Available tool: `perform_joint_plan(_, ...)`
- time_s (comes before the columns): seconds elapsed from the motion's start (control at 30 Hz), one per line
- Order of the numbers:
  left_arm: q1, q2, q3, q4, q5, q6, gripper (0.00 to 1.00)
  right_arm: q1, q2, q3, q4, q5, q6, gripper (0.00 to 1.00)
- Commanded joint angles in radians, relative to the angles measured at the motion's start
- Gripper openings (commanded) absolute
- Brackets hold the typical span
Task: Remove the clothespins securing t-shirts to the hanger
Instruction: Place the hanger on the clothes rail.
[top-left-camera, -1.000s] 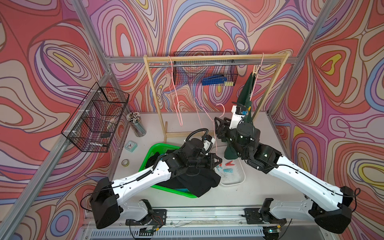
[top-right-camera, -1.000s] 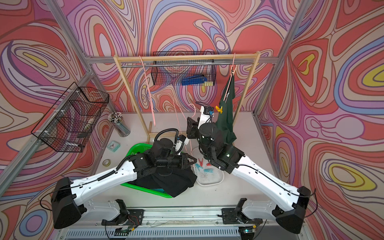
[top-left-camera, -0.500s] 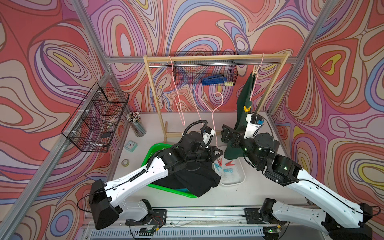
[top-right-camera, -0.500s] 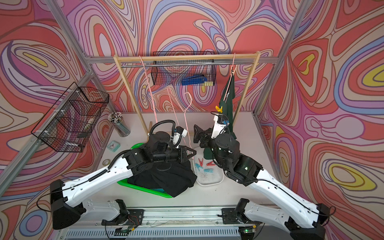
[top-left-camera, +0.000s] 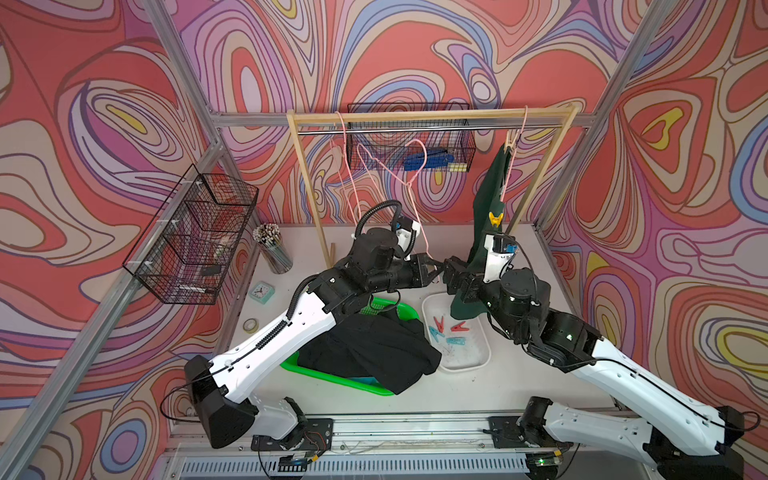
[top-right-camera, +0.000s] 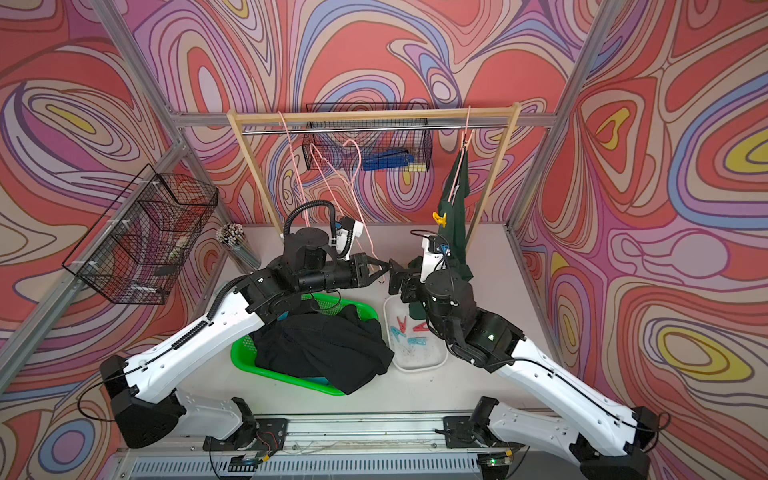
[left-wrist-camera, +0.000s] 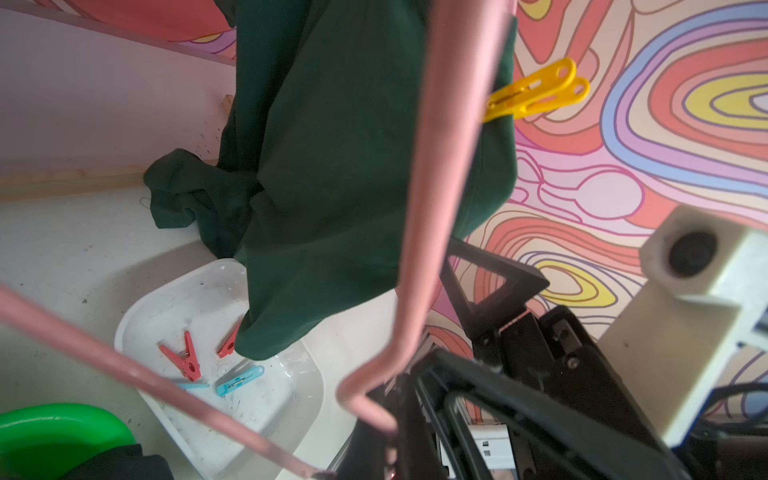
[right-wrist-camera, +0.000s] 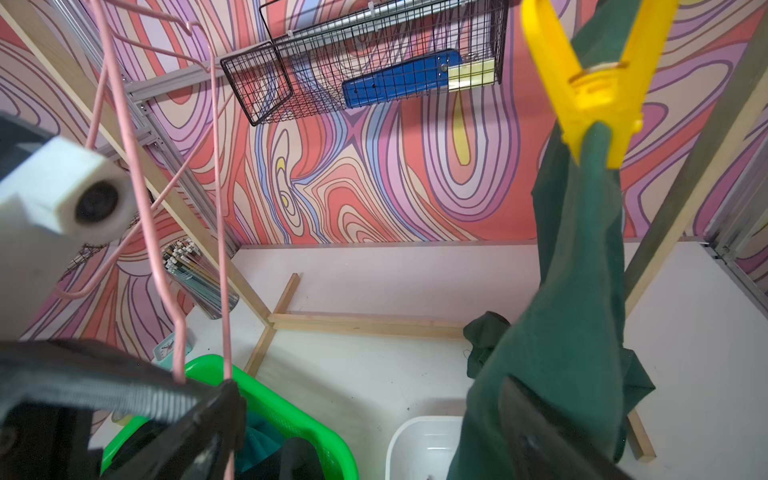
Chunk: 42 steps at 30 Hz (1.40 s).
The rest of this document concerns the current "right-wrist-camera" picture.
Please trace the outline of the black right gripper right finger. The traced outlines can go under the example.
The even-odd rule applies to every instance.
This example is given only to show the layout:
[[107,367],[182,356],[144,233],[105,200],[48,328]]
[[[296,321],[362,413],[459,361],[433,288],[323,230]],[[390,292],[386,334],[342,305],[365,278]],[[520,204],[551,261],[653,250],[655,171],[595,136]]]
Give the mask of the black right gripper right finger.
[[498,410],[518,479],[627,479],[572,422],[523,382],[507,377]]

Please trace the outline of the black t-shirt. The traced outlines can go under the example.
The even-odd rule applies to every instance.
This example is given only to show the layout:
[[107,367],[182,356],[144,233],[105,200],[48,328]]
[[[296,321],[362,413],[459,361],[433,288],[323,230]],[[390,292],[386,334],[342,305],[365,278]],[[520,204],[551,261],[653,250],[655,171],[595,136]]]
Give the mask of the black t-shirt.
[[254,480],[324,480],[316,448],[303,438],[290,438],[272,455],[242,474]]

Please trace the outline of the teal t-shirt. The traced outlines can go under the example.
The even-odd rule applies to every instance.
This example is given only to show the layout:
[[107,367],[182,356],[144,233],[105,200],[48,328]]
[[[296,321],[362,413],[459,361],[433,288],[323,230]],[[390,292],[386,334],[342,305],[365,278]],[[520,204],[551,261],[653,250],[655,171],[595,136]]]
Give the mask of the teal t-shirt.
[[248,411],[243,444],[234,454],[235,478],[239,479],[261,461],[279,450],[285,437],[266,418]]

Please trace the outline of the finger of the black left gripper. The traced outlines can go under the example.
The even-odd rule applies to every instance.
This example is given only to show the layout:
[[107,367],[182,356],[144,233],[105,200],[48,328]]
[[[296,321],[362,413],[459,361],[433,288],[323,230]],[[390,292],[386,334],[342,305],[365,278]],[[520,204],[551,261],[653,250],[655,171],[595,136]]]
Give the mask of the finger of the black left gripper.
[[173,423],[207,395],[172,374],[96,340],[1,344],[1,418],[25,403],[110,410]]

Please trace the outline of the pink hanger of teal shirt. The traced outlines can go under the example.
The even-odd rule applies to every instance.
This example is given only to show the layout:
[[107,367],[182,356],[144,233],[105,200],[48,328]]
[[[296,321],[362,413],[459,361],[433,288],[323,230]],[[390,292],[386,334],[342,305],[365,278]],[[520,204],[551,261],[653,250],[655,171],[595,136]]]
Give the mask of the pink hanger of teal shirt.
[[[104,69],[104,47],[102,46],[99,37],[101,27],[94,19],[95,17],[88,13],[90,11],[89,1],[51,2],[59,11],[62,18],[64,18],[71,32],[82,44],[82,48],[86,52],[88,58],[94,64],[98,63],[100,68]],[[157,120],[154,113],[147,110],[148,107],[145,105],[150,99],[157,95],[171,93],[178,89],[207,81],[211,88],[210,100],[213,103],[209,106],[211,107],[210,112],[212,119],[214,120],[213,125],[215,126],[217,121],[217,108],[213,104],[216,103],[217,95],[218,83],[216,78],[220,76],[219,74],[221,72],[217,73],[218,66],[216,65],[216,58],[212,53],[213,50],[210,47],[204,29],[199,22],[187,21],[162,11],[158,12],[151,10],[149,7],[136,6],[127,1],[104,1],[104,3],[113,5],[120,11],[134,12],[137,15],[142,16],[142,18],[150,17],[159,22],[175,24],[179,30],[191,38],[196,38],[198,34],[195,32],[199,32],[199,35],[203,37],[203,43],[206,44],[206,48],[208,49],[208,57],[206,60],[198,60],[197,58],[182,55],[172,50],[161,49],[151,44],[139,43],[138,40],[130,39],[122,34],[115,34],[111,25],[108,22],[105,24],[108,33],[112,35],[112,37],[110,37],[110,42],[108,42],[108,46],[112,45],[114,41],[117,40],[118,42],[126,43],[129,46],[154,52],[161,56],[180,58],[190,64],[188,68],[179,69],[169,74],[155,77],[147,82],[128,82],[128,84],[125,84],[128,77],[124,75],[125,71],[122,66],[119,66],[118,73],[112,75],[114,77],[119,77],[118,79],[123,83],[123,96],[127,99],[126,108],[130,110],[131,118],[131,120],[128,121],[128,126],[140,127],[136,130],[139,132],[136,134],[138,135],[136,136],[136,141],[139,144],[139,153],[148,155],[149,166],[142,168],[144,168],[143,172],[146,174],[145,180],[147,188],[153,195],[155,195],[155,203],[152,206],[153,216],[151,220],[155,220],[154,215],[159,212],[161,206],[164,207],[165,211],[167,211],[175,219],[177,224],[184,229],[187,236],[197,244],[201,252],[208,259],[210,265],[220,268],[218,262],[218,246],[219,243],[221,243],[224,245],[223,248],[225,253],[229,252],[227,250],[229,234],[225,227],[221,226],[217,230],[218,237],[211,235],[208,227],[206,227],[189,208],[187,208],[185,212],[191,215],[191,220],[187,219],[187,217],[182,218],[179,216],[181,214],[177,212],[179,209],[176,207],[179,205],[181,207],[189,207],[182,197],[177,195],[178,192],[175,191],[175,188],[180,181],[180,186],[184,187],[185,191],[187,191],[188,198],[193,200],[194,206],[200,207],[203,206],[204,202],[210,203],[210,201],[207,196],[204,195],[202,187],[194,187],[193,185],[195,178],[192,173],[188,173],[191,157],[187,160],[182,158],[182,155],[171,141],[165,128],[160,125],[159,120]],[[158,167],[158,164],[155,161],[157,159],[163,160],[167,172],[173,173],[173,177],[166,178],[166,170],[158,169],[160,167]],[[155,168],[160,175],[158,178],[165,182],[163,183],[165,186],[163,186],[162,190],[157,190],[160,187],[158,186],[155,188],[155,186],[153,186],[154,184],[150,182],[149,174],[152,172],[150,172],[149,167],[158,167]],[[129,243],[135,239],[134,237],[137,238],[140,226],[141,224],[138,223],[134,227],[131,227],[119,248],[115,250],[112,256],[109,257],[102,266],[99,267],[91,280],[89,280],[81,290],[69,292],[55,287],[53,294],[58,298],[66,300],[76,300],[84,298],[90,294],[116,264],[119,257],[125,253]]]

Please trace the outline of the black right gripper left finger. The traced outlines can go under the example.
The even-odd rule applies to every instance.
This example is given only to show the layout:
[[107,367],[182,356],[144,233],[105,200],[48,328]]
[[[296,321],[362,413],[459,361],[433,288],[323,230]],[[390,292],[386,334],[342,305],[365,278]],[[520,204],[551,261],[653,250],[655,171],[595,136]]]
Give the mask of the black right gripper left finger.
[[222,479],[244,440],[246,400],[225,380],[104,479]]

